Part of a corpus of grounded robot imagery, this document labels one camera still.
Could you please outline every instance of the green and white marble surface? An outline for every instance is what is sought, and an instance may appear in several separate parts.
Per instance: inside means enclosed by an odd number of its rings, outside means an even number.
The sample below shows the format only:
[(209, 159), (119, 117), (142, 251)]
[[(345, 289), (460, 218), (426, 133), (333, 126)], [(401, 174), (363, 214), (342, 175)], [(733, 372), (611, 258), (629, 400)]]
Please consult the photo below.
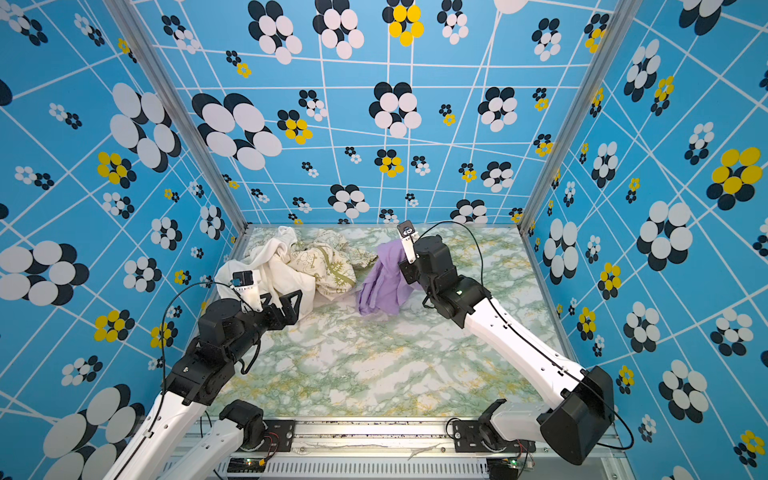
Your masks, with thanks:
[[(426, 227), (417, 227), (425, 231)], [(298, 227), (300, 239), (317, 228)], [(398, 238), (395, 227), (341, 227), (353, 247), (375, 252)], [(250, 248), (276, 228), (256, 227)], [(485, 260), (485, 286), (507, 311), (558, 351), (554, 320), (541, 296), (517, 229), (473, 228)], [(457, 225), (438, 226), (459, 273), (480, 280), (477, 248)], [(368, 270), (356, 271), (358, 284)], [(295, 326), (268, 332), (250, 373), (223, 388), (211, 413), (235, 399), (266, 416), (477, 416), (494, 400), (541, 402), (528, 381), (490, 346), (422, 307), (416, 290), (398, 316), (361, 317), (354, 292), (318, 305)], [(250, 360), (253, 351), (247, 356)]]

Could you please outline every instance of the clothing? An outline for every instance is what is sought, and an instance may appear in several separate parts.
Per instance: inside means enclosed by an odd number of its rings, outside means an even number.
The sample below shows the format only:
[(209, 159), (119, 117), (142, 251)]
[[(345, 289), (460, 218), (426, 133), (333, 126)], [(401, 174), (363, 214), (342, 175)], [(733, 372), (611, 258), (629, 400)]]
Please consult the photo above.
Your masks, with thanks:
[(288, 266), (315, 277), (315, 288), (328, 300), (349, 292), (357, 283), (353, 267), (365, 268), (374, 253), (352, 248), (340, 233), (320, 230), (309, 243), (299, 241), (291, 246)]
[[(271, 293), (272, 303), (282, 307), (279, 299), (281, 295), (301, 290), (303, 295), (299, 306), (299, 318), (303, 318), (312, 312), (315, 299), (315, 277), (297, 272), (288, 266), (291, 261), (290, 248), (295, 243), (296, 232), (293, 228), (278, 227), (275, 237), (262, 246), (254, 247), (242, 262), (227, 261), (216, 272), (215, 280), (229, 283), (233, 273), (253, 270), (253, 288), (241, 291), (240, 295), (256, 310), (261, 310), (260, 296), (264, 293)], [(228, 287), (217, 285), (217, 290), (221, 298), (239, 298)]]
[(400, 306), (406, 302), (418, 284), (407, 284), (400, 272), (399, 263), (406, 259), (400, 239), (382, 243), (377, 251), (379, 260), (357, 293), (357, 309), (360, 315), (369, 315), (377, 310), (397, 315), (400, 313)]

